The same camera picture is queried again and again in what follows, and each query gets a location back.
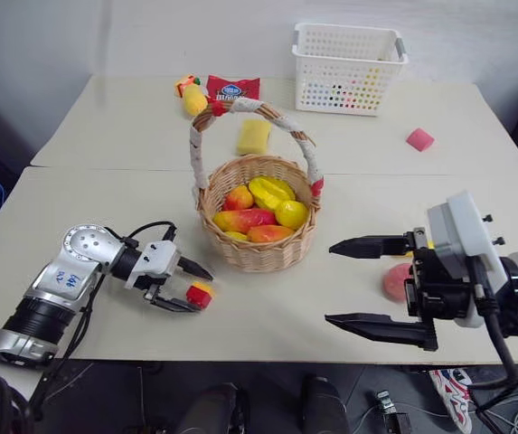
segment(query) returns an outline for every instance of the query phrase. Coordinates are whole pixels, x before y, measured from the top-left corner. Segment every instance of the pink sponge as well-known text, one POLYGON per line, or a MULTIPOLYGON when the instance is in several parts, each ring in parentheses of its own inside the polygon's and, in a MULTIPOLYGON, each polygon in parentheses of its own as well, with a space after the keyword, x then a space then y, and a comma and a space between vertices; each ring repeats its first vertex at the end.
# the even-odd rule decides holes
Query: pink sponge
POLYGON ((405 301, 405 279, 410 278, 411 264, 400 264, 383 277, 383 292, 394 301, 405 301))
POLYGON ((417 128, 413 131, 409 137, 407 137, 407 143, 415 147, 418 151, 425 151, 434 142, 435 138, 430 136, 421 128, 417 128))

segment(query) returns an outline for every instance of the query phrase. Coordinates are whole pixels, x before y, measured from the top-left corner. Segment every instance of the sneaker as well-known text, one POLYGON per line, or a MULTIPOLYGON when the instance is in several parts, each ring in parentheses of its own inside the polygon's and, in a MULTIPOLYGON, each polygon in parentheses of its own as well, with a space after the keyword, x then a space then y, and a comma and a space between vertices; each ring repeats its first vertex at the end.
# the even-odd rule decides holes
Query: sneaker
POLYGON ((429 376, 436 390, 446 405, 447 412, 457 427, 464 434, 472 432, 472 420, 469 417, 469 391, 467 386, 472 383, 463 369, 438 369, 429 371, 429 376))

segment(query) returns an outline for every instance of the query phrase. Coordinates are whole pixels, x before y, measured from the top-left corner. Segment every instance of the floor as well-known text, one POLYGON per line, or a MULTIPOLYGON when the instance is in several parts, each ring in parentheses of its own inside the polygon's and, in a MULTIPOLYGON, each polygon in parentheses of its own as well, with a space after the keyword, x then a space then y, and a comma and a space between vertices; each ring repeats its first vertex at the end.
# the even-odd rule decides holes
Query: floor
MULTIPOLYGON (((251 433, 298 433, 299 391, 307 374, 322 375, 338 389, 352 429, 375 404, 374 393, 389 390, 398 411, 410 416, 414 433, 459 432, 451 419, 420 412, 410 405, 445 414, 446 410, 425 373, 377 365, 310 363, 92 363, 71 361, 58 391, 46 402, 37 433, 123 433, 144 425, 172 428, 195 396, 221 382, 234 382, 250 396, 251 433), (141 408, 141 375, 144 409, 141 408), (397 405, 397 402, 408 405, 397 405)), ((501 374, 494 368, 483 375, 501 374)), ((518 403, 497 407, 511 418, 518 403)), ((381 414, 374 410, 358 434, 383 434, 381 414)), ((488 432, 479 420, 474 434, 488 432)))

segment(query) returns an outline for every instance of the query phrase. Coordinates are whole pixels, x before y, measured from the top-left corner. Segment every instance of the robotic arm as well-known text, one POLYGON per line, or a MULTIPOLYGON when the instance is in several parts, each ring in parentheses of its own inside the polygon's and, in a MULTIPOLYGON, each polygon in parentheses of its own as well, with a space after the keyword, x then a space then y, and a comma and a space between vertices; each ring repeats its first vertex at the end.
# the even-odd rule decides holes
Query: robotic arm
POLYGON ((341 241, 329 251, 352 258, 405 255, 411 251, 412 278, 405 281, 408 313, 418 323, 392 321, 386 315, 326 316, 344 330, 368 339, 438 349, 434 319, 453 319, 459 326, 479 327, 494 313, 503 337, 518 335, 518 252, 500 258, 472 196, 457 194, 428 211, 435 249, 425 228, 402 236, 366 236, 341 241))
POLYGON ((80 225, 67 231, 57 258, 27 288, 14 314, 0 329, 0 376, 26 399, 44 378, 35 368, 47 366, 56 356, 65 328, 92 293, 95 297, 104 276, 126 281, 125 288, 144 290, 147 302, 166 310, 200 310, 166 293, 163 285, 177 267, 199 278, 212 280, 212 276, 181 255, 173 243, 176 228, 172 223, 157 224, 170 227, 161 241, 149 242, 143 251, 137 249, 136 240, 119 237, 98 225, 80 225))

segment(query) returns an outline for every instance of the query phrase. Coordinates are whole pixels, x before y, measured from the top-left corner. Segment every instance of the black cylinder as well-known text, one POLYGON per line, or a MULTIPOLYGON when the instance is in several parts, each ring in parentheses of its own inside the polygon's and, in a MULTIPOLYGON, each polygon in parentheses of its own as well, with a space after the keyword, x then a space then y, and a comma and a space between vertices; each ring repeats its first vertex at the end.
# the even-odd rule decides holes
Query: black cylinder
POLYGON ((4 329, 57 344, 75 312, 38 298, 24 298, 4 329))
POLYGON ((127 280, 130 277, 132 269, 140 259, 140 251, 136 249, 124 249, 118 261, 112 266, 112 276, 122 280, 127 280))

